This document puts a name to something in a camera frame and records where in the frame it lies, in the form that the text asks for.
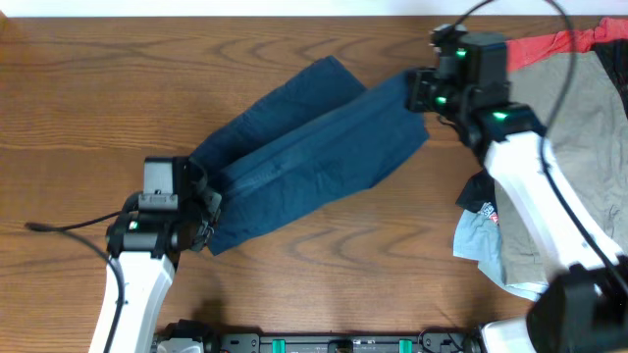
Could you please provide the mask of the dark blue denim shorts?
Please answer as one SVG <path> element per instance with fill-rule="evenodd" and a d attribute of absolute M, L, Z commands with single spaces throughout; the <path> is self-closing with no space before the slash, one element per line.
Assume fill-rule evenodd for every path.
<path fill-rule="evenodd" d="M 376 186 L 427 140 L 407 110 L 409 73 L 365 87 L 333 56 L 316 61 L 192 152 L 223 197 L 207 245 L 219 255 Z"/>

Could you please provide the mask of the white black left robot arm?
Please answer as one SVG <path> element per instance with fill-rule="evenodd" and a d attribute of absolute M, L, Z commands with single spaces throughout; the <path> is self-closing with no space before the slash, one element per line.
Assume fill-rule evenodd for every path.
<path fill-rule="evenodd" d="M 148 157 L 143 189 L 106 231 L 106 285 L 91 352 L 148 352 L 184 251 L 214 233 L 222 196 L 189 157 Z"/>

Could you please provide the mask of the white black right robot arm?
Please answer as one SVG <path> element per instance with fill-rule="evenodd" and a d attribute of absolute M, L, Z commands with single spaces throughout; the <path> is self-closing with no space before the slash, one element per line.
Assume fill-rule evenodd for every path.
<path fill-rule="evenodd" d="M 533 110 L 506 83 L 479 88 L 410 73 L 407 106 L 445 118 L 512 202 L 541 255 L 548 288 L 521 318 L 492 322 L 483 352 L 609 352 L 627 346 L 627 256 L 563 175 Z"/>

